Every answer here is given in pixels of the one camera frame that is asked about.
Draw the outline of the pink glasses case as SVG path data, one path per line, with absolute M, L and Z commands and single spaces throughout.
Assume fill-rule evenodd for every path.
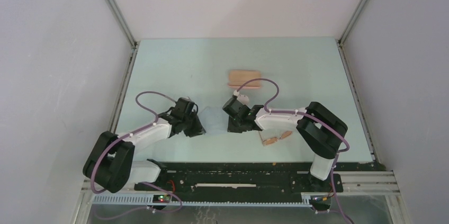
M 258 70 L 231 70 L 228 74 L 228 86 L 233 89 L 238 89 L 245 82 L 261 78 L 262 73 Z M 253 81 L 243 87 L 243 89 L 258 89 L 261 87 L 261 82 Z

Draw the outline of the light blue cleaning cloth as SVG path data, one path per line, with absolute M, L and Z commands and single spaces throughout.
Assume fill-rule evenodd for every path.
M 228 132 L 228 115 L 221 107 L 205 107 L 199 113 L 199 119 L 207 135 L 216 136 Z

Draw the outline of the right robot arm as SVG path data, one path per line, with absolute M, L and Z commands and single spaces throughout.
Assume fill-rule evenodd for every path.
M 308 176 L 308 184 L 314 191 L 322 191 L 329 184 L 329 174 L 336 157 L 342 151 L 341 144 L 349 150 L 344 138 L 348 126 L 319 102 L 296 110 L 273 110 L 263 105 L 249 108 L 239 98 L 231 97 L 223 106 L 229 116 L 228 131 L 243 133 L 249 131 L 282 130 L 298 132 L 314 158 Z

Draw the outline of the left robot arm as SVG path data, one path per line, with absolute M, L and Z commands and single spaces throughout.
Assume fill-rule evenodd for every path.
M 180 133 L 187 137 L 206 133 L 198 116 L 198 106 L 193 101 L 180 97 L 167 111 L 155 115 L 155 120 L 141 128 L 122 135 L 110 131 L 102 132 L 88 156 L 82 173 L 91 180 L 92 191 L 100 194 L 94 185 L 104 191 L 116 193 L 129 182 L 147 182 L 154 190 L 167 185 L 167 175 L 154 163 L 136 166 L 136 152 L 161 140 Z

